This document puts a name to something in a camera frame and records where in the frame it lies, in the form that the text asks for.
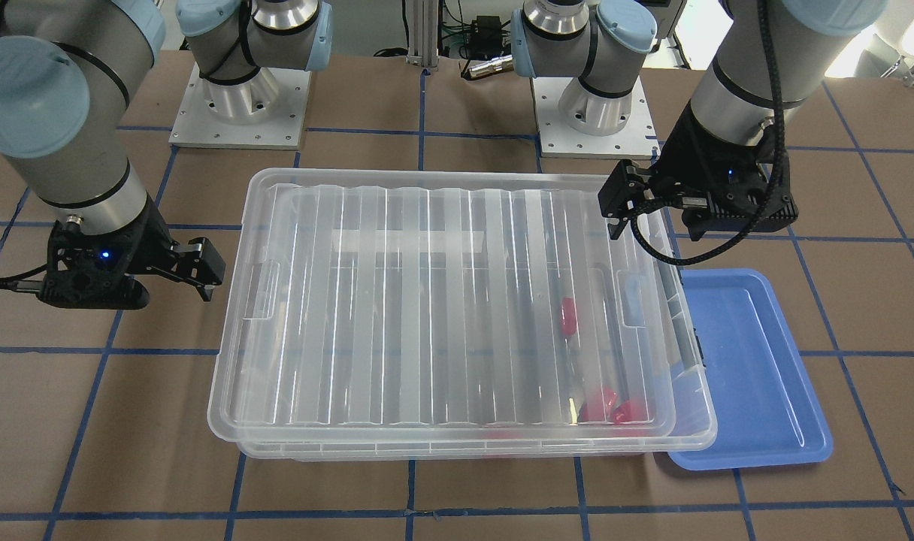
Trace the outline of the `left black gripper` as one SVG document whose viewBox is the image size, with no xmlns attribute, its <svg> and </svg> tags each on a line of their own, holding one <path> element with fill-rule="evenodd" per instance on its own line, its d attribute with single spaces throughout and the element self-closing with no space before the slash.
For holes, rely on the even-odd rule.
<svg viewBox="0 0 914 541">
<path fill-rule="evenodd" d="M 635 211 L 664 207 L 682 210 L 694 242 L 709 231 L 741 231 L 765 198 L 769 178 L 763 167 L 773 165 L 780 134 L 769 126 L 758 144 L 729 143 L 706 130 L 687 105 L 652 167 L 622 159 L 599 189 L 609 239 L 622 236 Z"/>
</svg>

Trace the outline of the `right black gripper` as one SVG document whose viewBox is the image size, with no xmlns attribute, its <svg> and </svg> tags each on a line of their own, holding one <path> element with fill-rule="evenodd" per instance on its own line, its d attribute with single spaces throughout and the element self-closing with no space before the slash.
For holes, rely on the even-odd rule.
<svg viewBox="0 0 914 541">
<path fill-rule="evenodd" d="M 24 292 L 62 309 L 140 310 L 149 292 L 138 275 L 159 275 L 195 288 L 203 302 L 223 284 L 226 263 L 207 237 L 181 244 L 151 198 L 128 225 L 86 235 L 81 219 L 55 222 L 46 261 L 25 273 L 0 277 L 0 290 Z"/>
</svg>

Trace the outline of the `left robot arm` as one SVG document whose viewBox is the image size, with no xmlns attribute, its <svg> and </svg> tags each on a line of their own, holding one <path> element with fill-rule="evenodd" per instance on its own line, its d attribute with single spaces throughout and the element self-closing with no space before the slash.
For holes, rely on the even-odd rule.
<svg viewBox="0 0 914 541">
<path fill-rule="evenodd" d="M 773 232 L 798 216 L 786 127 L 884 1 L 725 1 L 731 27 L 652 167 L 622 159 L 598 194 L 609 234 L 681 209 L 708 231 Z M 516 72 L 566 77 L 598 103 L 626 101 L 657 23 L 636 1 L 526 1 L 510 20 Z"/>
</svg>

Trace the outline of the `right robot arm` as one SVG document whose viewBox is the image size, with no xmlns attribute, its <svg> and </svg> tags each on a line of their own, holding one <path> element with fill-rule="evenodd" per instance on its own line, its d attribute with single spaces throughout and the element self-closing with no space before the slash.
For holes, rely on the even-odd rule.
<svg viewBox="0 0 914 541">
<path fill-rule="evenodd" d="M 309 74 L 329 64 L 325 1 L 179 1 L 196 72 L 181 95 L 179 147 L 298 147 Z M 225 275 L 206 237 L 179 243 L 117 127 L 159 61 L 155 1 L 0 1 L 0 154 L 55 215 L 46 261 L 0 290 L 65 309 L 138 310 L 138 275 L 203 301 Z"/>
</svg>

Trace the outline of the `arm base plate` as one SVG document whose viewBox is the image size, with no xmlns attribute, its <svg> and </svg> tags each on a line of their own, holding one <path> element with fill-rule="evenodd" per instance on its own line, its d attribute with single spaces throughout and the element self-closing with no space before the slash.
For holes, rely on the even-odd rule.
<svg viewBox="0 0 914 541">
<path fill-rule="evenodd" d="M 263 68 L 250 81 L 221 86 L 193 66 L 169 143 L 209 150 L 299 150 L 309 71 Z"/>
<path fill-rule="evenodd" d="M 659 155 L 640 78 L 628 95 L 593 95 L 578 79 L 531 79 L 540 154 L 550 158 L 646 160 Z"/>
</svg>

